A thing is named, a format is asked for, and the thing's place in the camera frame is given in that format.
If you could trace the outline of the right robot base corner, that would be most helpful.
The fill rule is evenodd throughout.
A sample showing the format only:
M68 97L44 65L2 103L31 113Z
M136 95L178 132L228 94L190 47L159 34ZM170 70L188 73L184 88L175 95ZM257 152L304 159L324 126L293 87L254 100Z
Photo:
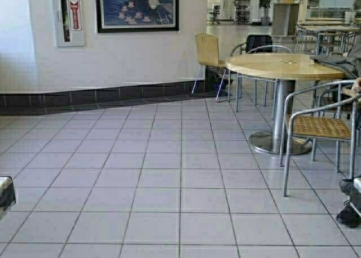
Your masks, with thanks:
M344 203L344 209L336 216L336 221L349 228L360 225L360 175L354 179L342 179L340 191L349 198Z

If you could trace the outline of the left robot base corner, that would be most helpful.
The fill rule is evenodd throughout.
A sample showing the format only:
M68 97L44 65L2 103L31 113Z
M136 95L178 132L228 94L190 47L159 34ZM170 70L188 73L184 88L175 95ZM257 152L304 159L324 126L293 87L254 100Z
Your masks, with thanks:
M16 203L16 193L12 177L1 176L0 185L0 207L1 207L1 219L10 210L10 208Z

